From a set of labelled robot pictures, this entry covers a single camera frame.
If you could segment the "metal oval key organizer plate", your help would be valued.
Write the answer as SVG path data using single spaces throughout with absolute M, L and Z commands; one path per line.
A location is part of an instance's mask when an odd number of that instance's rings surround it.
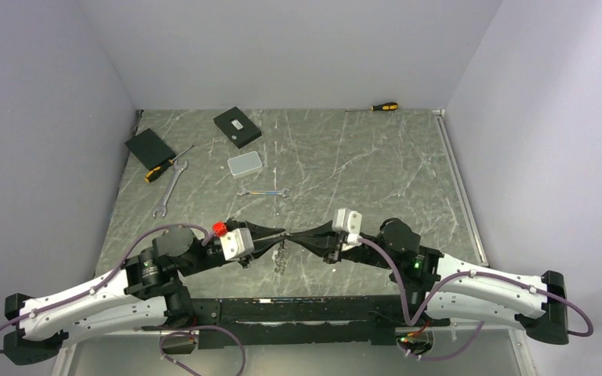
M 285 272 L 287 264 L 287 243 L 285 240 L 281 241 L 273 252 L 274 260 L 274 273 L 277 276 L 282 276 Z

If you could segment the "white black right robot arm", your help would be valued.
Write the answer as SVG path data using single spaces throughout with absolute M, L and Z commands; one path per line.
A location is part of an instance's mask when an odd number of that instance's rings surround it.
M 460 318 L 508 325 L 546 344 L 569 342 L 560 273 L 525 276 L 474 265 L 423 246 L 420 235 L 397 218 L 385 220 L 375 236 L 356 229 L 327 222 L 287 238 L 326 263 L 347 260 L 388 269 L 408 326 Z

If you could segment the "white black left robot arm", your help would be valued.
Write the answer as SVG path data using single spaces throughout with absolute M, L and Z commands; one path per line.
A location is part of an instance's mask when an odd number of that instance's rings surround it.
M 133 328 L 182 329 L 197 323 L 182 277 L 238 262 L 249 263 L 284 240 L 284 229 L 229 219 L 196 234 L 200 226 L 159 226 L 159 236 L 94 279 L 52 295 L 13 294 L 5 317 L 13 330 L 2 353 L 16 365 L 41 363 L 86 339 Z

